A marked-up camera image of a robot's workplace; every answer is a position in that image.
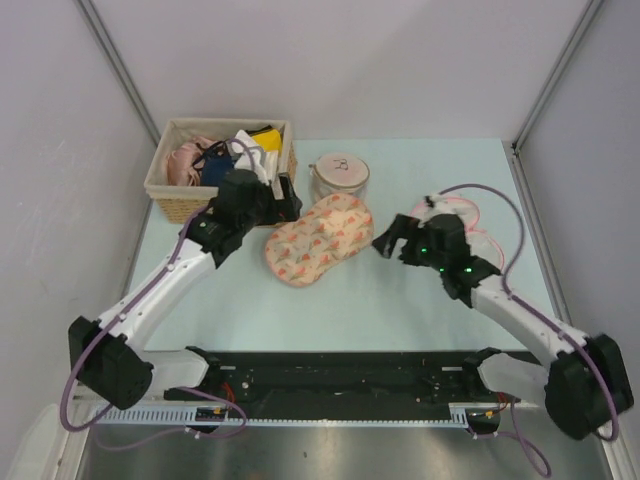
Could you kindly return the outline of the floral print laundry bag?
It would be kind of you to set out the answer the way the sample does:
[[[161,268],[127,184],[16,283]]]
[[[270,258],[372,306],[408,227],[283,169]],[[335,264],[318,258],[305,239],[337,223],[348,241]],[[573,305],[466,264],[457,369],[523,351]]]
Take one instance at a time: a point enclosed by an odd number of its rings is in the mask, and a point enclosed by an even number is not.
[[[352,195],[331,194],[295,222],[276,230],[265,245],[265,260],[277,279],[307,287],[326,272],[367,248],[374,219],[365,203]]]

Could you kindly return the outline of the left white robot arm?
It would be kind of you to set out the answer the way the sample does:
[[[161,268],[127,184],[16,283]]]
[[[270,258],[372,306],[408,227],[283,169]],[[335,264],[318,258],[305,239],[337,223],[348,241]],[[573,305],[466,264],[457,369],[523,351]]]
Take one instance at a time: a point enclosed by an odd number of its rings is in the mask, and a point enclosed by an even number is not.
[[[68,330],[72,375],[109,405],[126,410],[149,392],[187,387],[197,398],[214,397],[220,374],[208,355],[183,348],[149,352],[156,328],[197,282],[212,275],[256,226],[299,219],[302,202],[289,174],[277,177],[281,194],[250,170],[233,170],[218,193],[181,229],[173,250],[147,279],[91,321],[76,319]]]

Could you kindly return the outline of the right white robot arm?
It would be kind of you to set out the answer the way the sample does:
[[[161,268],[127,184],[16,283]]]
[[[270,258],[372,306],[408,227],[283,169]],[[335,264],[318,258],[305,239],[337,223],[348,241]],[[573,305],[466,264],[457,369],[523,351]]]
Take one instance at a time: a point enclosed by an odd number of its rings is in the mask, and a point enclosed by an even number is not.
[[[634,398],[620,348],[611,337],[590,337],[549,318],[510,290],[504,273],[472,253],[456,214],[437,214],[425,222],[399,214],[372,246],[390,258],[398,241],[405,243],[402,263],[437,271],[451,299],[493,320],[535,358],[527,362],[495,348],[477,352],[461,376],[469,399],[504,393],[544,407],[574,440],[599,434],[605,425],[611,427],[607,441],[618,438],[619,416],[633,407]]]

